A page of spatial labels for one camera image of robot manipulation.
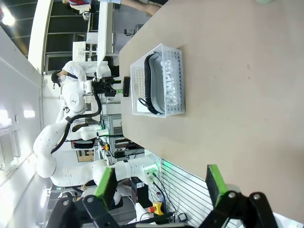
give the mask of floor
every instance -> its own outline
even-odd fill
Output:
[[[124,29],[134,29],[137,24],[145,24],[150,19],[145,12],[134,8],[121,5],[119,9],[114,10],[114,51],[119,52],[125,44],[132,38],[124,34]]]

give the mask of basket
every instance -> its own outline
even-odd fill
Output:
[[[138,98],[145,98],[144,61],[154,52],[161,53],[162,77],[164,86],[164,114],[152,114]],[[134,115],[165,118],[168,115],[185,112],[185,92],[183,85],[183,67],[181,51],[160,44],[131,65],[131,98]]]

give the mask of wooden table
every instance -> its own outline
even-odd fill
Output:
[[[216,163],[244,194],[304,222],[304,1],[171,0],[120,52],[120,74],[160,43],[183,54],[186,113],[132,115],[124,136],[201,178]]]

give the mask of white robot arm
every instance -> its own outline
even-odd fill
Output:
[[[70,132],[66,140],[74,141],[74,140],[82,139],[84,141],[87,141],[108,134],[109,131],[107,129],[105,130],[100,129],[100,126],[88,126],[88,127],[82,127],[76,132]]]
[[[70,82],[64,85],[62,96],[70,109],[69,113],[57,123],[45,127],[34,142],[34,152],[38,157],[36,167],[37,173],[43,178],[50,177],[57,186],[82,185],[90,180],[94,180],[98,185],[105,168],[107,167],[103,160],[98,160],[83,166],[60,168],[57,166],[56,159],[52,156],[54,147],[57,146],[59,140],[63,137],[64,132],[67,131],[67,128],[69,130],[69,121],[74,116],[82,115],[86,111],[83,96],[91,94],[92,81]],[[96,136],[96,133],[94,133],[94,131],[92,132],[92,135],[88,137]],[[84,140],[87,139],[81,134],[81,131],[78,132],[77,135],[69,137],[69,139],[75,139],[77,137],[81,137]],[[149,178],[147,178],[146,170],[150,170],[151,168],[155,169],[155,163],[154,157],[150,155],[126,162],[119,161],[113,165],[113,167],[115,168],[118,181],[137,176],[148,184]]]

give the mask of green light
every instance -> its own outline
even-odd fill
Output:
[[[157,166],[154,164],[154,165],[149,165],[147,167],[144,167],[144,170],[157,170]]]
[[[164,165],[163,167],[164,167],[165,170],[169,170],[169,169],[172,170],[173,166],[174,166],[174,165],[172,165],[170,162],[168,162],[166,160],[163,160],[163,165]]]

